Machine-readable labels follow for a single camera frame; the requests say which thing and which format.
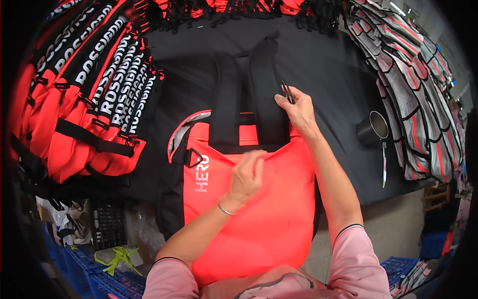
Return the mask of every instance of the hand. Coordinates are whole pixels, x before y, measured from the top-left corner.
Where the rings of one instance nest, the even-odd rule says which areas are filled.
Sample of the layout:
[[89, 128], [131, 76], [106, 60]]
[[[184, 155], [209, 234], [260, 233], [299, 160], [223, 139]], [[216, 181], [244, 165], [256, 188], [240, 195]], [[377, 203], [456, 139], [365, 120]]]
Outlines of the hand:
[[229, 190], [219, 199], [223, 209], [235, 214], [256, 195], [262, 185], [264, 160], [261, 156], [265, 153], [263, 150], [247, 152], [234, 166]]
[[319, 127], [315, 122], [314, 107], [309, 95], [295, 87], [289, 87], [294, 97], [295, 104], [289, 103], [287, 98], [276, 94], [275, 102], [284, 109], [289, 116], [292, 126], [299, 132], [303, 139], [314, 138], [319, 133]]

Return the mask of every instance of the concrete floor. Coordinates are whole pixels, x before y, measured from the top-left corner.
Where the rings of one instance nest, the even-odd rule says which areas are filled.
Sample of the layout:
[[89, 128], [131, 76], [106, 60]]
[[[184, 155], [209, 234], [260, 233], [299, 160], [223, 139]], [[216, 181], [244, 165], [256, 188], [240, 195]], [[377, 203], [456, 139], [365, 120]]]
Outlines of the concrete floor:
[[[365, 231], [380, 262], [390, 256], [418, 257], [424, 224], [423, 189], [362, 207]], [[327, 218], [320, 217], [317, 235], [301, 270], [327, 283], [330, 274], [330, 239]]]

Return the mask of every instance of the silver bracelet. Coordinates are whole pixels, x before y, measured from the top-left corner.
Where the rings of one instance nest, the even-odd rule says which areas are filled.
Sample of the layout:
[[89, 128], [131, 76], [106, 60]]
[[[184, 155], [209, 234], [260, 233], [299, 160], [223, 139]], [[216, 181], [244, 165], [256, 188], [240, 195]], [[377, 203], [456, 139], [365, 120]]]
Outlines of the silver bracelet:
[[219, 204], [219, 202], [217, 203], [217, 206], [221, 209], [221, 211], [224, 212], [224, 214], [227, 214], [227, 215], [229, 215], [229, 216], [234, 216], [234, 215], [235, 215], [235, 214], [229, 213], [228, 211], [226, 211], [225, 209], [223, 209], [223, 208], [221, 207], [221, 205]]

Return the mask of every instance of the neon yellow fabric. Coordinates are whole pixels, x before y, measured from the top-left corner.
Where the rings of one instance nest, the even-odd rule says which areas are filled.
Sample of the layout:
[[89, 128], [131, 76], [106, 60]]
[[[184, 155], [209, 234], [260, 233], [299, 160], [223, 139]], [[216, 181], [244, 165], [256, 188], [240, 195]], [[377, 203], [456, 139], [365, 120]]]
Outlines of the neon yellow fabric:
[[116, 266], [118, 265], [118, 263], [121, 260], [123, 260], [123, 261], [125, 261], [126, 264], [128, 264], [128, 266], [130, 266], [130, 269], [134, 270], [136, 273], [141, 275], [141, 273], [138, 272], [138, 270], [136, 270], [136, 268], [133, 266], [133, 263], [131, 262], [130, 258], [128, 257], [128, 256], [132, 255], [133, 253], [137, 252], [138, 251], [137, 248], [135, 250], [129, 252], [126, 248], [121, 247], [121, 246], [117, 246], [117, 247], [113, 247], [112, 250], [116, 253], [116, 256], [108, 264], [99, 260], [96, 256], [96, 252], [95, 252], [95, 261], [97, 261], [98, 263], [103, 264], [105, 266], [109, 266], [108, 268], [103, 269], [103, 272], [107, 272], [108, 274], [113, 276], [115, 274]]

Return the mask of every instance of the scissors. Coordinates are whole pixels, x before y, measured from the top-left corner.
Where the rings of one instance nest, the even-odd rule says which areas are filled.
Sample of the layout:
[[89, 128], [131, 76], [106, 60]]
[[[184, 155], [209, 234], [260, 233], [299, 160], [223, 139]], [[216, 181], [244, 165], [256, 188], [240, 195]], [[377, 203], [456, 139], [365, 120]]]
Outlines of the scissors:
[[285, 84], [284, 80], [282, 80], [282, 89], [285, 92], [285, 97], [287, 98], [289, 103], [295, 104], [295, 100], [294, 100], [294, 97], [292, 96], [291, 89], [289, 88], [287, 84]]

